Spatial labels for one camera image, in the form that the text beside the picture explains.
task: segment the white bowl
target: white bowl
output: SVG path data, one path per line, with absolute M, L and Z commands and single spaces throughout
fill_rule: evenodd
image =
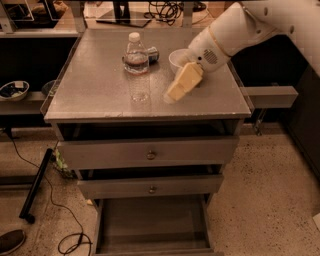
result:
M 176 74 L 180 68 L 183 68 L 181 60 L 183 60 L 183 56 L 186 56 L 186 51 L 188 51 L 188 49 L 179 49 L 170 53 L 170 68 L 174 74 Z
M 0 88 L 0 99 L 6 101 L 22 100 L 27 96 L 29 88 L 30 86 L 26 81 L 12 81 Z

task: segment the gray tabletop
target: gray tabletop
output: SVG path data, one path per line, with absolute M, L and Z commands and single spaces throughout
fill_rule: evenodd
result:
M 150 97 L 144 103 L 130 98 L 122 56 L 132 28 L 84 33 L 46 113 L 48 122 L 108 122 L 137 119 L 245 118 L 251 115 L 227 65 L 207 73 L 199 88 L 175 104 L 163 101 L 174 79 L 169 54 L 187 48 L 199 29 L 135 29 L 145 46 L 155 46 L 159 61 L 144 76 Z

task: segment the floor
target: floor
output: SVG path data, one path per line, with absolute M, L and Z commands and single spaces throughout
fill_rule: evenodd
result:
M 14 129 L 22 157 L 39 165 L 56 139 L 50 128 Z M 21 160 L 13 143 L 0 135 L 0 176 L 35 174 L 37 168 Z M 76 181 L 63 178 L 50 164 L 46 178 L 53 185 L 56 204 L 69 207 L 93 240 L 96 211 L 87 204 Z M 34 224 L 19 219 L 27 190 L 0 190 L 0 235 L 23 229 L 27 239 L 12 255 L 61 255 L 58 244 L 80 231 L 71 213 L 52 205 L 44 179 L 31 208 Z M 320 186 L 299 150 L 281 127 L 265 128 L 256 136 L 244 127 L 224 181 L 208 206 L 215 251 L 226 256 L 320 255 L 320 231 L 312 216 L 320 212 Z M 62 243 L 66 250 L 77 238 Z M 88 255 L 82 245 L 72 255 Z

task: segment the cable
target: cable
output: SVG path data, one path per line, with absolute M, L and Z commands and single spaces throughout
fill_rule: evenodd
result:
M 197 21 L 195 21 L 195 22 L 192 22 L 192 25 L 198 24 L 198 23 L 200 23 L 201 21 L 205 20 L 205 19 L 210 15 L 210 12 L 208 11 L 208 9 L 206 9 L 206 13 L 207 13 L 207 14 L 206 14 L 203 18 L 201 18 L 201 19 L 199 19 L 199 20 L 197 20 Z
M 38 165 L 36 165 L 36 164 L 28 161 L 27 159 L 23 158 L 23 157 L 20 155 L 14 139 L 11 138 L 10 136 L 9 136 L 9 138 L 11 139 L 11 141 L 12 141 L 12 143 L 13 143 L 13 145 L 14 145 L 14 148 L 15 148 L 15 151 L 16 151 L 17 155 L 18 155 L 23 161 L 25 161 L 25 162 L 29 163 L 30 165 L 33 165 L 33 166 L 35 166 L 35 167 L 37 167 L 37 168 L 39 169 L 39 166 L 38 166 Z M 68 254 L 74 252 L 76 249 L 78 249 L 80 245 L 82 245 L 82 244 L 88 244 L 88 245 L 89 245 L 88 256 L 90 256 L 90 255 L 91 255 L 91 245 L 92 245 L 92 242 L 91 242 L 91 240 L 90 240 L 90 237 L 83 232 L 83 226 L 82 226 L 81 223 L 78 221 L 78 219 L 76 218 L 76 216 L 74 215 L 74 213 L 71 211 L 70 208 L 68 208 L 67 206 L 61 205 L 61 204 L 57 204 L 57 203 L 55 203 L 55 202 L 53 201 L 53 186 L 52 186 L 51 182 L 49 181 L 49 179 L 48 179 L 45 175 L 44 175 L 44 178 L 46 179 L 46 181 L 47 181 L 48 184 L 50 185 L 50 201 L 51 201 L 51 204 L 54 205 L 54 206 L 56 206 L 56 207 L 61 207 L 61 208 L 64 208 L 64 209 L 68 210 L 68 211 L 71 213 L 71 215 L 73 216 L 73 218 L 75 219 L 75 221 L 78 223 L 78 225 L 80 226 L 80 228 L 81 228 L 81 232 L 80 232 L 80 233 L 73 233 L 73 234 L 67 235 L 67 236 L 65 236 L 65 237 L 59 242 L 59 244 L 58 244 L 58 251 L 59 251 L 59 253 L 62 254 L 62 255 L 68 255 Z M 74 236 L 79 236 L 77 243 L 74 244 L 74 245 L 72 245 L 72 246 L 70 246 L 66 251 L 63 251 L 63 250 L 61 249 L 62 244 L 63 244 L 66 240 L 68 240 L 69 238 L 72 238 L 72 237 L 74 237 Z M 88 241 L 83 242 L 83 241 L 82 241 L 82 240 L 83 240 L 83 237 L 87 238 Z
M 149 18 L 156 19 L 156 21 L 166 22 L 169 26 L 172 26 L 175 23 L 176 19 L 178 19 L 182 13 L 181 6 L 177 1 L 148 1 L 148 2 L 149 2 L 149 12 L 146 12 L 144 14 L 145 18 L 147 19 Z M 156 12 L 152 12 L 151 7 L 155 7 Z

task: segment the gray drawer cabinet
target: gray drawer cabinet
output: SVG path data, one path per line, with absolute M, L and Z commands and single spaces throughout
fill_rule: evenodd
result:
M 212 246 L 206 206 L 251 116 L 250 95 L 225 65 L 180 102 L 162 99 L 174 78 L 169 53 L 200 30 L 140 31 L 161 56 L 143 103 L 131 101 L 121 62 L 132 29 L 86 30 L 65 68 L 45 121 L 98 212 L 93 255 L 223 255 Z

